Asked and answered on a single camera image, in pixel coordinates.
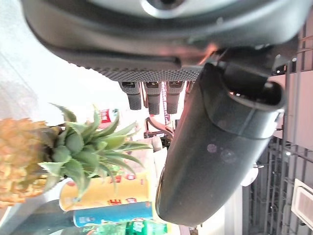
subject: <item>blue can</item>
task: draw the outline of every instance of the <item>blue can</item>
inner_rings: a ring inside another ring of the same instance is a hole
[[[152,202],[137,202],[117,206],[76,210],[76,227],[153,219]]]

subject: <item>red logo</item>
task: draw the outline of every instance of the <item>red logo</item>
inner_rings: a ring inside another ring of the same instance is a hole
[[[134,174],[128,174],[125,176],[125,178],[128,180],[134,180],[134,179],[136,179],[136,176]]]
[[[121,175],[114,176],[114,179],[116,183],[120,183],[122,181],[122,176]]]
[[[126,201],[127,201],[128,203],[136,203],[136,202],[137,202],[137,199],[131,197],[131,198],[127,198]]]
[[[100,116],[101,116],[101,123],[111,122],[111,119],[109,116],[109,109],[101,110]]]
[[[109,204],[110,206],[116,206],[116,205],[121,205],[122,202],[121,202],[121,200],[114,199],[114,200],[109,200],[109,201],[108,201],[108,204]]]

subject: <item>gray textured panel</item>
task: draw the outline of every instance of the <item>gray textured panel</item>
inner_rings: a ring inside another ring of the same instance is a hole
[[[118,82],[194,81],[200,73],[200,70],[94,70]]]

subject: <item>pineapple leaf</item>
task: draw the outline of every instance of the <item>pineapple leaf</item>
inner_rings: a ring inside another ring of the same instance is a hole
[[[81,151],[79,154],[74,156],[74,159],[83,165],[84,171],[91,172],[92,174],[96,175],[99,167],[98,155],[87,151]]]
[[[95,136],[101,138],[112,134],[116,130],[118,123],[119,123],[119,114],[117,114],[116,119],[114,120],[114,122],[111,123],[110,126],[101,131],[96,132]]]
[[[78,134],[83,133],[83,131],[87,128],[87,125],[85,124],[80,124],[77,122],[70,122],[70,121],[65,122],[65,125],[67,127],[72,128]]]
[[[144,167],[144,165],[141,163],[141,161],[138,159],[138,158],[135,158],[134,156],[132,155],[129,155],[129,154],[124,154],[124,153],[118,153],[118,152],[105,152],[105,157],[106,158],[116,158],[116,159],[121,159],[121,158],[124,158],[124,159],[128,159],[130,161],[133,161],[133,162],[136,162],[138,163],[139,165],[141,165],[142,167]]]
[[[135,151],[143,149],[152,149],[153,147],[146,143],[140,143],[135,141],[126,141],[122,146],[120,146],[115,151],[117,152],[126,152],[126,151]]]
[[[56,141],[56,146],[65,145],[65,138],[67,137],[68,130],[64,130],[61,134],[59,134],[58,139]]]
[[[97,175],[100,176],[104,180],[108,176],[108,172],[106,170],[102,169],[100,165],[99,165]]]
[[[114,177],[113,173],[110,171],[110,169],[107,168],[103,163],[100,163],[99,167],[100,167],[100,169],[102,169],[103,171],[106,171],[111,176],[111,179],[112,179],[113,184],[114,184],[114,188],[116,189],[115,177]]]
[[[58,146],[53,152],[52,159],[57,163],[67,163],[72,158],[69,149],[64,145]]]
[[[50,189],[54,188],[59,183],[59,181],[60,181],[59,176],[48,175],[46,183],[45,183],[44,192],[47,192]]]
[[[41,166],[43,169],[45,169],[48,173],[54,176],[60,177],[61,175],[61,168],[64,165],[64,163],[38,163],[39,166]]]
[[[137,125],[137,122],[134,122],[132,124],[130,124],[129,126],[123,128],[120,131],[114,132],[113,134],[110,134],[110,136],[123,136],[123,135],[127,135],[128,133],[131,132],[131,130],[133,130]]]
[[[104,140],[107,143],[105,150],[117,149],[125,142],[126,136],[107,136]]]
[[[53,104],[53,103],[50,103],[50,104],[52,104],[53,106],[55,106],[61,110],[61,112],[63,113],[63,116],[64,116],[64,121],[77,122],[76,115],[72,111],[68,110],[67,108],[65,108],[61,105],[57,105],[57,104]]]
[[[66,138],[65,145],[71,151],[71,153],[77,154],[82,151],[84,147],[84,141],[82,136],[75,132]]]
[[[100,118],[100,113],[99,110],[93,106],[94,108],[94,112],[93,112],[93,126],[94,126],[94,130],[97,130],[100,123],[101,123],[101,118]]]
[[[82,197],[86,190],[85,179],[87,178],[83,170],[83,165],[79,161],[71,159],[64,164],[63,173],[75,182],[78,188],[78,197]]]
[[[87,128],[83,131],[82,136],[85,143],[89,143],[100,125],[100,114],[99,111],[94,106],[94,113],[93,113],[93,122],[90,123]]]
[[[136,173],[134,172],[134,170],[129,166],[127,165],[125,162],[123,162],[122,160],[118,159],[118,158],[112,158],[112,157],[108,157],[106,156],[106,160],[103,160],[102,162],[105,162],[105,163],[109,163],[109,164],[112,164],[112,165],[117,165],[117,166],[120,166],[122,168],[126,168],[128,169],[131,173],[135,174]]]
[[[138,129],[138,130],[136,130],[136,131],[134,131],[134,132],[128,134],[127,137],[129,138],[129,137],[132,137],[132,136],[138,134],[140,130],[141,130],[141,129]]]
[[[99,141],[95,143],[95,145],[96,145],[97,152],[99,152],[105,149],[108,146],[108,143],[105,141]]]
[[[95,153],[97,150],[94,148],[92,144],[88,144],[84,146],[83,151],[89,152],[89,153]]]

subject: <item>black cylindrical handle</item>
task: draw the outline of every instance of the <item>black cylindrical handle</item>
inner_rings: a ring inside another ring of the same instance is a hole
[[[274,85],[269,89],[276,92],[278,88]],[[267,116],[280,114],[284,107],[283,92],[278,98],[271,92],[260,93],[260,103],[248,97],[237,99],[224,85],[217,68],[204,67],[168,151],[156,196],[160,218],[196,226],[232,195],[270,138],[251,127],[272,128],[277,120]],[[259,126],[256,120],[261,117],[266,123]]]

